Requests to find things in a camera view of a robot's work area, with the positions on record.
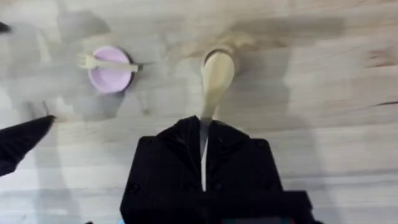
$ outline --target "pink bowl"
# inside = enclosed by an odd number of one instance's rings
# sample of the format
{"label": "pink bowl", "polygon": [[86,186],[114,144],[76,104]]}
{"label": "pink bowl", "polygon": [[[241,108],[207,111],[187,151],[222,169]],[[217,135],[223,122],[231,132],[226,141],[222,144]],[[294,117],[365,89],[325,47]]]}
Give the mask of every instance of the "pink bowl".
{"label": "pink bowl", "polygon": [[[100,47],[93,54],[100,60],[117,63],[131,63],[129,57],[116,47]],[[131,71],[116,70],[111,68],[94,68],[88,71],[90,82],[103,93],[117,93],[125,90],[131,83]]]}

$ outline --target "fork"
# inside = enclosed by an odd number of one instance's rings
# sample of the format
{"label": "fork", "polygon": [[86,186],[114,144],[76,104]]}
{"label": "fork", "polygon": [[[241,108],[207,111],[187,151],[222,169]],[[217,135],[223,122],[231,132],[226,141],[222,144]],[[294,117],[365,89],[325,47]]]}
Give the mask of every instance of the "fork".
{"label": "fork", "polygon": [[92,55],[88,54],[78,54],[76,59],[77,65],[80,68],[93,69],[96,67],[102,68],[113,68],[118,70],[129,70],[132,72],[138,72],[139,66],[134,64],[125,64],[117,62],[107,62],[103,60],[98,60]]}

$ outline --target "wood grain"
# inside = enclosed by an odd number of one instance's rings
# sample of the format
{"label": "wood grain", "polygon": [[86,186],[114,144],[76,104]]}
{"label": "wood grain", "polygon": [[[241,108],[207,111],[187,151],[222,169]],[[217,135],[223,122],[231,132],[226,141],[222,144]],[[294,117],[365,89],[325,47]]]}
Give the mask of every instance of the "wood grain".
{"label": "wood grain", "polygon": [[[49,135],[0,178],[0,224],[116,223],[137,140],[203,103],[222,40],[242,67],[216,117],[270,141],[286,189],[325,223],[397,223],[397,1],[0,2],[0,126],[43,113]],[[100,95],[75,54],[125,49],[144,69]]]}

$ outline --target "white plastic fork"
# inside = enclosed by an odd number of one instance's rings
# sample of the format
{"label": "white plastic fork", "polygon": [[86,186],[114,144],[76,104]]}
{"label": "white plastic fork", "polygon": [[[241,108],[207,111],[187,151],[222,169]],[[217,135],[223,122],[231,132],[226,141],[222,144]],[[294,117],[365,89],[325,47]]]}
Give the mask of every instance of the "white plastic fork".
{"label": "white plastic fork", "polygon": [[99,60],[92,55],[88,54],[78,54],[77,55],[77,65],[80,68],[93,69],[96,67],[101,68],[113,68],[118,70],[129,70],[132,72],[138,72],[139,66],[134,64],[124,64],[117,62],[107,62]]}

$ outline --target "pink plate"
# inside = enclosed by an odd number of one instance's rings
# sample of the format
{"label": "pink plate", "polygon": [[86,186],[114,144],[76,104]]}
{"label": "pink plate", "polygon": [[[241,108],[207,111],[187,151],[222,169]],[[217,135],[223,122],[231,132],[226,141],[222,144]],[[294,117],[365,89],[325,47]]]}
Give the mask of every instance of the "pink plate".
{"label": "pink plate", "polygon": [[[94,51],[93,55],[100,60],[130,63],[130,59],[126,53],[116,47],[100,47]],[[103,93],[117,93],[129,86],[133,73],[131,71],[98,67],[89,70],[88,76],[97,90]]]}

